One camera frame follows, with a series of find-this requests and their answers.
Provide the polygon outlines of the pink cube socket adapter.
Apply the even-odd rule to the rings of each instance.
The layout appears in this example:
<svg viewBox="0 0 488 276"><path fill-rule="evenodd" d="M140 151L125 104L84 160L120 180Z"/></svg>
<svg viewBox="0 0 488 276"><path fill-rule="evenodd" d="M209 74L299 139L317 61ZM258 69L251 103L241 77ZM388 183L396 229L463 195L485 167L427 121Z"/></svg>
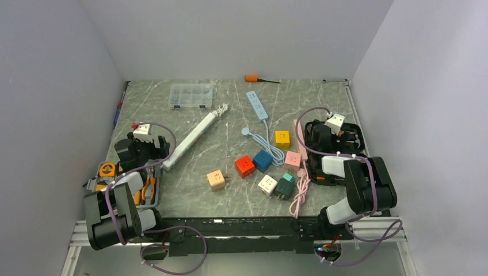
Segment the pink cube socket adapter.
<svg viewBox="0 0 488 276"><path fill-rule="evenodd" d="M300 169L302 156L298 152L287 151L284 159L283 167L286 170L297 172Z"/></svg>

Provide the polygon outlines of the white power strip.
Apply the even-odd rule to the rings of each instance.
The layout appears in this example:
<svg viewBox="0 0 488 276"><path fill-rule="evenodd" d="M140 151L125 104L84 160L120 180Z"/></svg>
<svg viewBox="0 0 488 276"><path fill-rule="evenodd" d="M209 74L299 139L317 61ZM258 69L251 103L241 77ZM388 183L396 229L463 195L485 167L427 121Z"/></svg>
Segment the white power strip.
<svg viewBox="0 0 488 276"><path fill-rule="evenodd" d="M187 135L186 138L176 146L173 154L166 159L161 168L165 171L170 171L174 165L181 159L188 149L199 139L199 137L208 129L209 126L218 118L217 112L210 112L206 117Z"/></svg>

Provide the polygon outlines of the yellow cube socket adapter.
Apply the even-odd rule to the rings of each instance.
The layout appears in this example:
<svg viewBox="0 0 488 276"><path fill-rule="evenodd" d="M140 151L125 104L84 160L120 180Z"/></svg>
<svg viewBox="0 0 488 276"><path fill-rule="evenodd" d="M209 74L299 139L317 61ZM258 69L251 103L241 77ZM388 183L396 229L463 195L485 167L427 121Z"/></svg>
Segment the yellow cube socket adapter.
<svg viewBox="0 0 488 276"><path fill-rule="evenodd" d="M275 131L274 146L280 150L287 150L290 147L291 139L288 131Z"/></svg>

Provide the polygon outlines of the teal small plug adapter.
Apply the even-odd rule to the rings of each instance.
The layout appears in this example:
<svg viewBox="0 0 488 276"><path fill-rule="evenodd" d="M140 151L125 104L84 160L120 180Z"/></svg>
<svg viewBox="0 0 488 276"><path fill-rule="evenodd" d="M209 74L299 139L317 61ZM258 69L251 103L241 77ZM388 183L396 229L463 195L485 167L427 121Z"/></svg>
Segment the teal small plug adapter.
<svg viewBox="0 0 488 276"><path fill-rule="evenodd" d="M288 173L288 172L284 173L283 176L282 176L282 178L285 179L285 180L287 180L287 181L289 181L289 182L291 182L291 183L294 183L295 182L295 177L292 174Z"/></svg>

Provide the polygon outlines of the blue cube socket adapter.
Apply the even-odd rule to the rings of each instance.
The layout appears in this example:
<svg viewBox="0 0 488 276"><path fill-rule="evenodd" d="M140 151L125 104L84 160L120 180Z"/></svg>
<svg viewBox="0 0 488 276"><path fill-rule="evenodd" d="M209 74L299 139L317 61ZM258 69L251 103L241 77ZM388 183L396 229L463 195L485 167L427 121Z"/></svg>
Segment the blue cube socket adapter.
<svg viewBox="0 0 488 276"><path fill-rule="evenodd" d="M272 156L264 150L260 150L252 159L252 162L256 169L261 173L265 173L266 170L272 165Z"/></svg>

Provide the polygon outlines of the dark green cube adapter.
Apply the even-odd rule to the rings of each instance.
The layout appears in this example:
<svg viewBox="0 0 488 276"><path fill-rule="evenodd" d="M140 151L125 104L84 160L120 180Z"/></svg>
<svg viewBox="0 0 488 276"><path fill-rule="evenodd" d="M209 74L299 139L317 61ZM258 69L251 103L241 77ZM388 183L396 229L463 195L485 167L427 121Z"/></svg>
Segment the dark green cube adapter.
<svg viewBox="0 0 488 276"><path fill-rule="evenodd" d="M276 196L278 199L280 200L289 200L289 198L291 197L291 194L293 192L293 188L294 188L294 183L285 179L285 178L281 178L274 191L273 191L273 195Z"/></svg>

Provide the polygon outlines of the white cube socket adapter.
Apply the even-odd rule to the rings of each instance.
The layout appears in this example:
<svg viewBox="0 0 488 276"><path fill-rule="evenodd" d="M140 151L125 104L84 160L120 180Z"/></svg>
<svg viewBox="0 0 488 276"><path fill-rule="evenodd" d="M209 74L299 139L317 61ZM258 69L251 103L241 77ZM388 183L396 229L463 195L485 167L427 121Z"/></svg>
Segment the white cube socket adapter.
<svg viewBox="0 0 488 276"><path fill-rule="evenodd" d="M271 176L265 174L264 177L258 183L259 191L266 197L270 197L276 188L278 181Z"/></svg>

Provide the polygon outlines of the red cube socket adapter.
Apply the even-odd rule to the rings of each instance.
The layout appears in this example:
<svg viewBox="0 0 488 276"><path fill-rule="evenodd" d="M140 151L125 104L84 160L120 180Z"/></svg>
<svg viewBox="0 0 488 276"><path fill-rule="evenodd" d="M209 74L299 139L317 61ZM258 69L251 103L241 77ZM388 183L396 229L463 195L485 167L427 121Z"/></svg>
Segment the red cube socket adapter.
<svg viewBox="0 0 488 276"><path fill-rule="evenodd" d="M237 159L234 162L234 167L242 179L248 177L256 170L254 163L247 155L244 155L241 158Z"/></svg>

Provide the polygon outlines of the beige cube socket adapter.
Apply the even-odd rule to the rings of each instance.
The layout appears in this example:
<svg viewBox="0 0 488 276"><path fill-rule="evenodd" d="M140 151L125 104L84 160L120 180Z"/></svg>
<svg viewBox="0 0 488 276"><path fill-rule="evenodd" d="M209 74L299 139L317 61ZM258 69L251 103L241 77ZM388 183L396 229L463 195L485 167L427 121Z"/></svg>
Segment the beige cube socket adapter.
<svg viewBox="0 0 488 276"><path fill-rule="evenodd" d="M207 180L211 191L217 191L226 187L226 179L228 177L223 174L221 170L215 170L207 174Z"/></svg>

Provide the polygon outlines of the pink power strip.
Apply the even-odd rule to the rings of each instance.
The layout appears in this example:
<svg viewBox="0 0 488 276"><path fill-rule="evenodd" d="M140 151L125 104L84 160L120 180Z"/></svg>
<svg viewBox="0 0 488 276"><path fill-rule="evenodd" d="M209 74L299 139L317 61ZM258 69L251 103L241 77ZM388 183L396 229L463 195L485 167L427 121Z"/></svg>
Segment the pink power strip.
<svg viewBox="0 0 488 276"><path fill-rule="evenodd" d="M296 147L298 153L300 153L301 160L306 161L308 159L308 153L305 147L300 143L300 141L304 142L304 137L301 124L297 119L293 120L292 129L295 136Z"/></svg>

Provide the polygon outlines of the light blue power strip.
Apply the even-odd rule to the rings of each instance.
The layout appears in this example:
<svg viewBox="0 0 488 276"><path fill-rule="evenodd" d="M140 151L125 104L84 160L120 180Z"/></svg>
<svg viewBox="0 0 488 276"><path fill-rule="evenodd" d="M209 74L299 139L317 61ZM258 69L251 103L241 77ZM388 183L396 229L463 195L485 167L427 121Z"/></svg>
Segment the light blue power strip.
<svg viewBox="0 0 488 276"><path fill-rule="evenodd" d="M262 102L260 101L256 92L255 91L249 91L246 93L246 96L247 96L254 112L256 113L258 119L261 121L267 120L268 114L267 114L266 110L264 109Z"/></svg>

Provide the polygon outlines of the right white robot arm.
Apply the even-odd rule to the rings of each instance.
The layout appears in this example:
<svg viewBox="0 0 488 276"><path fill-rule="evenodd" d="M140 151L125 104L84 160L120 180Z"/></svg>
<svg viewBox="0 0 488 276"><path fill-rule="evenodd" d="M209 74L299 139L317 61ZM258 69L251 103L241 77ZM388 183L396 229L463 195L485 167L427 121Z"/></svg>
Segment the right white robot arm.
<svg viewBox="0 0 488 276"><path fill-rule="evenodd" d="M364 155L358 125L345 122L337 128L331 121L314 120L306 124L303 134L312 182L343 186L346 193L338 203L321 210L317 223L321 237L330 239L347 221L396 206L398 197L386 164L381 157Z"/></svg>

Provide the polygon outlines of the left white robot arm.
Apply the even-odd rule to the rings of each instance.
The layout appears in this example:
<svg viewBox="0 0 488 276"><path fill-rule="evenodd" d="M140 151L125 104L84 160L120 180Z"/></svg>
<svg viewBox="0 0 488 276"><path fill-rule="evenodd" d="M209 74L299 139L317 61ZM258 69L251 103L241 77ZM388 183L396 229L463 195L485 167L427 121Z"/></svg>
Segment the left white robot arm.
<svg viewBox="0 0 488 276"><path fill-rule="evenodd" d="M142 234L161 240L165 225L155 210L161 171L155 164L168 156L163 136L143 140L129 133L114 144L118 162L100 165L93 191L83 198L88 241L101 250Z"/></svg>

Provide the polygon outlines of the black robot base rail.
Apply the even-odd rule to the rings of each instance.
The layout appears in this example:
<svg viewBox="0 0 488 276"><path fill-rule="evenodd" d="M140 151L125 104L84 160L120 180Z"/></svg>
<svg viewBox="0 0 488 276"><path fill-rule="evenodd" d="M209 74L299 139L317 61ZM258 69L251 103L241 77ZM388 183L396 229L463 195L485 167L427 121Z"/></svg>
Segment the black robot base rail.
<svg viewBox="0 0 488 276"><path fill-rule="evenodd" d="M352 240L343 225L326 229L316 216L163 218L156 229L135 242L164 243L170 256L251 252L312 254L314 247Z"/></svg>

